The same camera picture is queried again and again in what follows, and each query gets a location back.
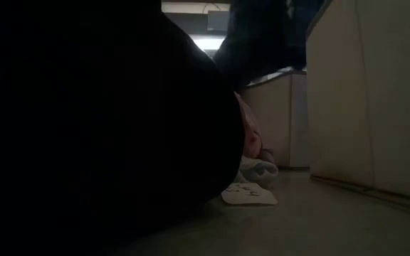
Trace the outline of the white grey sock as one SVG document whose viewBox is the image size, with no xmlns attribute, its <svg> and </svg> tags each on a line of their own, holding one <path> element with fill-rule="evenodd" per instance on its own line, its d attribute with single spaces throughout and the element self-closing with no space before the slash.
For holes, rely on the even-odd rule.
<svg viewBox="0 0 410 256">
<path fill-rule="evenodd" d="M 233 182 L 257 183 L 260 187 L 269 189 L 278 177 L 278 172 L 278 167 L 269 161 L 242 156 L 238 173 Z"/>
</svg>

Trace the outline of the beige fabric bin with label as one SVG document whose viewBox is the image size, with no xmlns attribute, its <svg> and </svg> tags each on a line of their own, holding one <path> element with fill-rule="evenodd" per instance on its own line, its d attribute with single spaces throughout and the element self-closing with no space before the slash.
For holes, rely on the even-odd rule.
<svg viewBox="0 0 410 256">
<path fill-rule="evenodd" d="M 288 71 L 241 91 L 261 128 L 263 147 L 277 166 L 310 165 L 307 87 L 305 71 Z"/>
</svg>

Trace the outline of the beige cardboard box wall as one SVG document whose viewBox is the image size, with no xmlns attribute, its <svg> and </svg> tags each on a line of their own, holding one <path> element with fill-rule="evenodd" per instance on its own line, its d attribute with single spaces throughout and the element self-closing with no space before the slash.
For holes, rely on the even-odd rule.
<svg viewBox="0 0 410 256">
<path fill-rule="evenodd" d="M 312 177 L 410 208 L 410 0 L 325 0 L 306 41 Z"/>
</svg>

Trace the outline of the grey ceiling box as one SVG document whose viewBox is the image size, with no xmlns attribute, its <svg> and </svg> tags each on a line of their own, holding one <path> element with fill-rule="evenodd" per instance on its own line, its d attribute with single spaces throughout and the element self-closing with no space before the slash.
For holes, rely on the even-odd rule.
<svg viewBox="0 0 410 256">
<path fill-rule="evenodd" d="M 229 16 L 229 11 L 208 11 L 206 29 L 208 31 L 226 32 L 228 30 Z"/>
</svg>

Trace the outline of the bright ceiling light panel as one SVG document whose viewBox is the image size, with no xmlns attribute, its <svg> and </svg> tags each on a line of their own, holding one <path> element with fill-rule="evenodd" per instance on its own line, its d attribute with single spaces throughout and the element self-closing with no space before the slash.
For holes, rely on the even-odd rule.
<svg viewBox="0 0 410 256">
<path fill-rule="evenodd" d="M 225 38 L 222 36 L 190 35 L 193 42 L 202 50 L 218 50 Z"/>
</svg>

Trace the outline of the pink cloth garment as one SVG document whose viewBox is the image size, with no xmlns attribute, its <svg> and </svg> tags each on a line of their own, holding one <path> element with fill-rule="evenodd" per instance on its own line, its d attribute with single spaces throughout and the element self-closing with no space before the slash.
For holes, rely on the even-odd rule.
<svg viewBox="0 0 410 256">
<path fill-rule="evenodd" d="M 238 93 L 235 92 L 234 95 L 238 100 L 245 131 L 243 155 L 249 159 L 260 159 L 274 164 L 273 151 L 264 147 L 261 128 L 251 108 L 243 101 Z"/>
</svg>

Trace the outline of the large black cloth garment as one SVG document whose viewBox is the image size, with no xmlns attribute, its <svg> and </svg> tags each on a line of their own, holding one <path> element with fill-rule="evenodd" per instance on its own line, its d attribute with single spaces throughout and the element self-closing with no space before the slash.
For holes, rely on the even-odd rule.
<svg viewBox="0 0 410 256">
<path fill-rule="evenodd" d="M 218 196 L 244 140 L 161 0 L 0 0 L 0 256 L 108 256 Z"/>
</svg>

